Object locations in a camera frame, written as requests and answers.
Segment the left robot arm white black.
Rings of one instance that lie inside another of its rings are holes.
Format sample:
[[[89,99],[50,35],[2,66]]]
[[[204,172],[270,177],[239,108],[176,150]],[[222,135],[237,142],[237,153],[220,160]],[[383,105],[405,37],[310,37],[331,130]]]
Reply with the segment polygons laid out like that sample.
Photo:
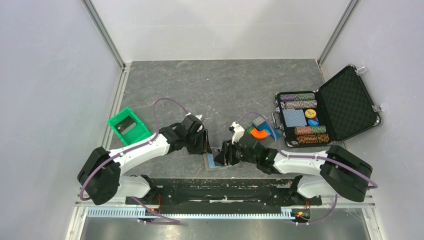
[[[147,176],[126,176],[131,169],[155,158],[186,149],[190,155],[211,153],[201,115],[188,113],[182,122],[162,127],[158,135],[126,147],[95,148],[77,175],[80,199],[103,205],[114,197],[136,197],[153,203],[157,190]]]

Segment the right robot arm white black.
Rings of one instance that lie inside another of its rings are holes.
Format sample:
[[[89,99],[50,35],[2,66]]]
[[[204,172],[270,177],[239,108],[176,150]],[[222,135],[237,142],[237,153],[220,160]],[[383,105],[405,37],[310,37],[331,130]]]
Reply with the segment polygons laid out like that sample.
[[[220,167],[247,162],[268,174],[296,174],[289,199],[302,204],[322,195],[339,195],[353,202],[364,201],[367,191],[375,188],[370,164],[338,145],[326,151],[287,152],[266,147],[250,135],[237,142],[224,141],[213,153],[214,164]]]

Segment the grey card holder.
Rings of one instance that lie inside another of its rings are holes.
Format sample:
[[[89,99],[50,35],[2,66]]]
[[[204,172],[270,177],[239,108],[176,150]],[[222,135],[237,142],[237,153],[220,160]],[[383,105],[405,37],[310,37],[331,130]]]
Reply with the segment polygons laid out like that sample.
[[[220,165],[214,161],[214,157],[216,157],[221,149],[218,147],[211,147],[212,153],[205,153],[203,155],[203,160],[205,164],[205,170],[207,172],[218,171],[227,168],[226,166]]]

